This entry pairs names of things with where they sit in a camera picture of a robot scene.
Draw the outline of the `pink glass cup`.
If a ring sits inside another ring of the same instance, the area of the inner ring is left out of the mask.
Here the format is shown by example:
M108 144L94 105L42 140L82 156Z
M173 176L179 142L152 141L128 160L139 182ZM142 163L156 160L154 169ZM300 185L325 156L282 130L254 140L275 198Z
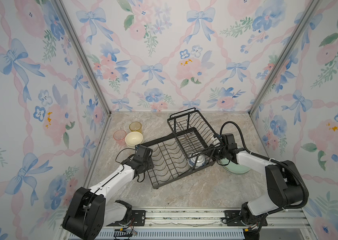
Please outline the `pink glass cup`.
M113 134L113 138L119 146L126 145L126 141L125 141L126 136L127 136L127 132L125 130L117 130Z

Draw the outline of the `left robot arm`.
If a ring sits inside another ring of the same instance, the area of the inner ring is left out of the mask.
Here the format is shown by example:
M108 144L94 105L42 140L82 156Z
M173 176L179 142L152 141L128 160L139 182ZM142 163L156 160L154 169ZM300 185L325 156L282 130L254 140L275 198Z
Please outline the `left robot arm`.
M107 178L90 188L76 190L62 228L82 240L94 240L105 226L133 224L132 205L121 200L113 204L107 201L123 186L153 168L152 153L152 149L138 145L135 153Z

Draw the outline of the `green plate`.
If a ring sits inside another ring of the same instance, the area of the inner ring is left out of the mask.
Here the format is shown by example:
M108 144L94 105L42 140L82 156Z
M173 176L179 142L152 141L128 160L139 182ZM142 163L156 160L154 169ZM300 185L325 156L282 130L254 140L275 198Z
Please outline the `green plate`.
M246 152L244 148L230 149L223 147L220 151L221 159L218 164L232 174L243 175L250 171L249 167L238 164L238 153Z

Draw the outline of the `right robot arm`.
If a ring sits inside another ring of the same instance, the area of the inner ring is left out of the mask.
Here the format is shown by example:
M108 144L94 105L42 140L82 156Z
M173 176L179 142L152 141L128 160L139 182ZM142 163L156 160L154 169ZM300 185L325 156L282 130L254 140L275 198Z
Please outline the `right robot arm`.
M241 148L234 135L211 137L211 156L217 160L245 166L263 175L266 193L242 204L239 220L246 226L262 222L268 215L287 209L298 209L308 202L309 192L296 165L292 161L275 159Z

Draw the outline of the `yellow glass cup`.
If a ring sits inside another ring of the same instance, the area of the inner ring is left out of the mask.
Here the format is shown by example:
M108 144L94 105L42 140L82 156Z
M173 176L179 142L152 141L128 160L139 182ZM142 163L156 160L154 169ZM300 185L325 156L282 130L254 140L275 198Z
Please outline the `yellow glass cup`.
M142 133L142 124L140 122L132 122L129 125L129 129L131 132L139 132Z

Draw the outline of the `black wire dish rack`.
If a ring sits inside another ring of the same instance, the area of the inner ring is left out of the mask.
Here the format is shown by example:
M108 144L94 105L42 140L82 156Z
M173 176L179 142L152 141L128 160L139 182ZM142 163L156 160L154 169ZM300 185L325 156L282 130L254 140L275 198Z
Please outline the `black wire dish rack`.
M216 161L210 158L210 145L221 143L218 134L196 108L170 115L167 123L171 134L143 144L153 150L153 168L148 170L148 176L154 189L213 166ZM188 159L199 155L205 155L206 164L192 169Z

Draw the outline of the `blue floral bowl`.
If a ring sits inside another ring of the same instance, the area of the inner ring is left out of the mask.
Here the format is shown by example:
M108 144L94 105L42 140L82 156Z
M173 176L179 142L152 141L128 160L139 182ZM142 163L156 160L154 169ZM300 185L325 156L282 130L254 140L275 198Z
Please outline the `blue floral bowl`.
M201 168L206 164L206 157L205 155L195 156L188 159L188 164L192 169Z

